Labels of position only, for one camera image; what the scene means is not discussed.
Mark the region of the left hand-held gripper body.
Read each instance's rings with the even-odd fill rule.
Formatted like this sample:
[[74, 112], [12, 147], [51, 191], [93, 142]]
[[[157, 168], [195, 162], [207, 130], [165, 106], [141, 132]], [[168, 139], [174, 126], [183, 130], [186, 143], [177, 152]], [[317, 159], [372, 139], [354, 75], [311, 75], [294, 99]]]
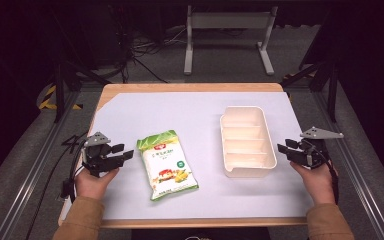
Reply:
[[90, 171], [95, 177], [100, 177], [103, 172], [121, 167], [123, 164], [117, 164], [115, 157], [118, 153], [112, 153], [109, 143], [111, 140], [101, 132], [96, 132], [89, 136], [82, 147], [82, 165]]

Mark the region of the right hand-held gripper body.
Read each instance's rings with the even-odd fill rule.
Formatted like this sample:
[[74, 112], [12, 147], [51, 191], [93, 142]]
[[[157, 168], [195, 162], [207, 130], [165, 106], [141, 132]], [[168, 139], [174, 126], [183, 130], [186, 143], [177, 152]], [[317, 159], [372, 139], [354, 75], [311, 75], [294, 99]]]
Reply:
[[295, 160], [295, 163], [305, 167], [317, 168], [330, 159], [325, 141], [342, 139], [344, 134], [312, 127], [301, 133], [300, 137], [298, 159]]

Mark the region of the person's left hand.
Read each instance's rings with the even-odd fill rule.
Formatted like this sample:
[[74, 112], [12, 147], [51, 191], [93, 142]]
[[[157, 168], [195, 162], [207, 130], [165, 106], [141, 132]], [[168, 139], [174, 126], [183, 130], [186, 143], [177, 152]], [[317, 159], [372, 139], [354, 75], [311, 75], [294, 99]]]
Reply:
[[83, 169], [75, 177], [75, 188], [78, 196], [102, 200], [109, 183], [117, 176], [119, 170], [107, 172], [103, 177], [95, 177], [88, 169]]

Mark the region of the person's right hand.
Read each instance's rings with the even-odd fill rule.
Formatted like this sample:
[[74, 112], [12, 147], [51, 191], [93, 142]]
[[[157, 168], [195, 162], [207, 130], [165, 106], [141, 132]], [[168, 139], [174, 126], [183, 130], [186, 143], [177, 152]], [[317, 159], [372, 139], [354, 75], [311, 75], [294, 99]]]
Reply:
[[315, 205], [336, 203], [332, 176], [326, 164], [315, 169], [307, 169], [294, 162], [290, 165], [301, 176]]

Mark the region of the white divided plastic container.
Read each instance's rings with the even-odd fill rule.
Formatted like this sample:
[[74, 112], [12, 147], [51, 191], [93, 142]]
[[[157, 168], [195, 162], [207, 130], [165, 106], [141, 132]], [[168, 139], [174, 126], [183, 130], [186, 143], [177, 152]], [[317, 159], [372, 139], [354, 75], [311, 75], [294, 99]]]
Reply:
[[264, 178], [277, 166], [263, 110], [229, 106], [220, 117], [225, 174], [230, 178]]

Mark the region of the green and white snack packet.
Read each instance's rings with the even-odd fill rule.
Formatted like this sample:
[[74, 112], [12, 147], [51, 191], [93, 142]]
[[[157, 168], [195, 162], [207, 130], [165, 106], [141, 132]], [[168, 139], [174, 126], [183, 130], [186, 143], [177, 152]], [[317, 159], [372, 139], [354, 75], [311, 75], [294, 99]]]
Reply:
[[140, 139], [136, 147], [145, 165], [152, 201], [199, 187], [174, 130]]

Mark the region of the black metal stand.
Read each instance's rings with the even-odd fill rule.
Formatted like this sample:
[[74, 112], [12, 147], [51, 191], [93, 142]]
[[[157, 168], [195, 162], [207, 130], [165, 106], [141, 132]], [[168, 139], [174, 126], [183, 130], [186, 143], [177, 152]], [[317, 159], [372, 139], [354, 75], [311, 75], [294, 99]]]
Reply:
[[67, 86], [71, 91], [78, 92], [81, 87], [80, 77], [76, 75], [77, 72], [90, 78], [92, 81], [97, 82], [103, 86], [109, 84], [109, 81], [98, 76], [87, 68], [75, 64], [70, 61], [62, 61], [54, 66], [54, 83], [56, 86], [56, 117], [54, 122], [58, 123], [64, 113], [67, 106], [64, 97], [64, 87]]
[[306, 75], [314, 73], [309, 88], [312, 92], [321, 92], [326, 83], [328, 86], [327, 112], [332, 122], [336, 123], [335, 108], [336, 94], [338, 85], [338, 70], [334, 62], [318, 62], [308, 66], [298, 73], [284, 78], [280, 85], [285, 88], [298, 80], [303, 79]]

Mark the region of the white table mat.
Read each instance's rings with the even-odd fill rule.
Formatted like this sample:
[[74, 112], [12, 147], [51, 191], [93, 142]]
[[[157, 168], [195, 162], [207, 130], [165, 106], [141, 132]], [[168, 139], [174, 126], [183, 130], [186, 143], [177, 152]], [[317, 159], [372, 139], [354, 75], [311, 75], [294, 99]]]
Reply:
[[229, 106], [258, 106], [274, 144], [298, 138], [301, 129], [283, 92], [123, 93], [97, 111], [91, 130], [128, 150], [147, 136], [175, 131], [198, 182], [192, 190], [151, 200], [151, 187], [140, 156], [134, 156], [110, 183], [104, 197], [104, 223], [137, 228], [170, 221], [207, 220], [221, 224], [252, 218], [280, 225], [302, 222], [312, 200], [285, 156], [264, 178], [229, 178], [224, 174], [220, 117]]

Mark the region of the white metal stand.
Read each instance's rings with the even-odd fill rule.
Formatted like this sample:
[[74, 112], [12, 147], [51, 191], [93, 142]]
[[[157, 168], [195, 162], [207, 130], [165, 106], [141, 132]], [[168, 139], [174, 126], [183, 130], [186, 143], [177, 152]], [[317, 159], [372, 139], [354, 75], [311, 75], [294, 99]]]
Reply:
[[187, 8], [184, 74], [191, 75], [193, 67], [194, 29], [261, 29], [264, 34], [256, 43], [266, 74], [274, 74], [274, 68], [267, 52], [268, 42], [277, 17], [278, 7], [263, 12], [194, 12]]

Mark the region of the aluminium floor rail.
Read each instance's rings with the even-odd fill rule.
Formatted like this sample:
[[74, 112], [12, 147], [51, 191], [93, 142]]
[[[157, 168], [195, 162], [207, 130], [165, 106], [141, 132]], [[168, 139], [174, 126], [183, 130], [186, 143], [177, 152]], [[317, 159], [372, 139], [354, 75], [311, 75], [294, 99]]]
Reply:
[[0, 240], [8, 240], [16, 224], [21, 217], [35, 187], [43, 172], [46, 162], [49, 159], [51, 149], [56, 141], [57, 136], [61, 132], [61, 129], [69, 115], [70, 109], [75, 104], [79, 92], [70, 92], [67, 94], [67, 99], [64, 104], [65, 110], [59, 118], [59, 121], [54, 123], [49, 130], [49, 133], [42, 145], [35, 161], [32, 163], [28, 174], [25, 176], [19, 191], [8, 210], [1, 226], [0, 226]]
[[322, 93], [314, 93], [323, 121], [329, 130], [343, 132], [345, 138], [332, 144], [333, 154], [339, 155], [339, 162], [346, 170], [357, 195], [358, 210], [368, 220], [368, 229], [362, 225], [357, 229], [358, 239], [384, 240], [384, 167], [370, 143], [360, 121], [352, 109], [347, 97], [339, 94], [336, 106], [336, 122], [327, 112], [327, 100]]

